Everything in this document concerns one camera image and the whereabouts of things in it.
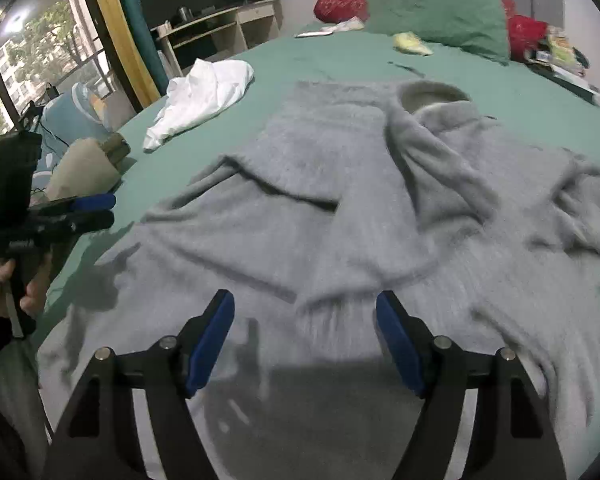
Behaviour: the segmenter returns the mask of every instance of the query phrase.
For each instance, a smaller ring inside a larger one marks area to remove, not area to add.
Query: black handheld device
[[[42,136],[37,133],[42,110],[30,102],[19,124],[0,136],[0,257],[16,261],[7,290],[7,308],[16,338],[24,338],[36,328],[35,321],[19,305],[42,254],[54,242],[109,228],[114,220],[110,211],[115,205],[112,194],[72,197],[29,207],[33,174],[42,154]]]

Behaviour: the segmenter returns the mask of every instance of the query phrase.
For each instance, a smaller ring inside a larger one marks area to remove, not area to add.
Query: green bed sheet
[[[240,102],[155,152],[144,153],[142,140],[164,98],[133,118],[120,130],[131,146],[132,165],[116,191],[115,224],[109,232],[78,241],[52,284],[34,342],[40,343],[64,317],[82,268],[92,265],[153,204],[186,186],[218,155],[253,139],[298,80],[410,80],[417,76],[396,64],[409,66],[427,78],[458,86],[483,114],[498,118],[522,141],[564,146],[600,162],[600,108],[519,63],[504,66],[457,48],[430,46],[434,55],[419,57],[393,50],[390,37],[363,31],[279,38],[236,56],[250,63],[255,73]],[[589,436],[588,447],[582,450],[582,470],[600,451],[600,405]]]

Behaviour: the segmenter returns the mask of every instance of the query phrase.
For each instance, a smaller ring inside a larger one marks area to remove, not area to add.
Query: ceiling light
[[[28,13],[28,10],[22,10],[17,16],[14,16],[9,20],[4,30],[7,32],[20,32],[24,25],[24,19],[27,17]]]

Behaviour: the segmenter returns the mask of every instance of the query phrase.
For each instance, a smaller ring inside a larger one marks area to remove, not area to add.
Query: screw
[[[441,350],[446,350],[451,348],[451,339],[449,339],[446,335],[439,335],[433,340],[433,344]]]
[[[96,353],[93,355],[98,361],[106,361],[111,357],[111,348],[103,346],[102,348],[98,348]]]
[[[162,339],[160,339],[159,345],[160,348],[163,348],[164,350],[171,350],[172,348],[175,348],[177,343],[178,340],[176,339],[176,336],[166,335]]]
[[[511,348],[503,348],[500,350],[500,357],[505,361],[513,361],[516,358],[516,353]]]

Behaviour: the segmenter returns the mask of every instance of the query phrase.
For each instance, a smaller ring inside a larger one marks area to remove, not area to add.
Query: yellow curtain
[[[126,77],[129,79],[142,107],[160,98],[160,92],[155,86],[147,70],[131,31],[126,23],[125,13],[122,10],[120,0],[97,0],[102,16],[104,17],[111,41],[118,53],[120,63],[125,69]]]

